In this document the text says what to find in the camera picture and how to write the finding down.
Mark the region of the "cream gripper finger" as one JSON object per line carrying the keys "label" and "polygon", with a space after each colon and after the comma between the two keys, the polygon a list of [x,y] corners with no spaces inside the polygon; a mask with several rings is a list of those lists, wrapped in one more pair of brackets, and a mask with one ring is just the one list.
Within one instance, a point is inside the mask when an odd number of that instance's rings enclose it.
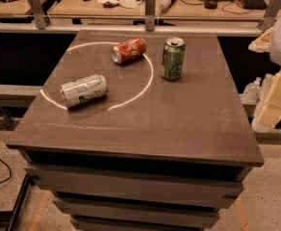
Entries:
{"label": "cream gripper finger", "polygon": [[250,51],[253,51],[253,52],[256,52],[256,53],[269,52],[270,37],[271,37],[272,31],[273,31],[272,27],[267,29],[264,33],[262,33],[258,38],[253,40],[248,45],[248,49]]}
{"label": "cream gripper finger", "polygon": [[256,120],[269,128],[274,128],[281,120],[281,70],[272,77],[268,94]]}

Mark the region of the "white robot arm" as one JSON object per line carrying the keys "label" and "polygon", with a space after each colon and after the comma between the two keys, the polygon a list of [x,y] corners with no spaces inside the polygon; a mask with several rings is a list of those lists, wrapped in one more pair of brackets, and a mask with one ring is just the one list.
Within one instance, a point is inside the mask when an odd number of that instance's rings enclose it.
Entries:
{"label": "white robot arm", "polygon": [[[248,49],[257,53],[269,53],[273,63],[281,66],[281,17],[260,37],[253,40]],[[256,106],[252,128],[268,132],[281,120],[281,69],[272,77],[266,77],[260,89],[260,101]]]}

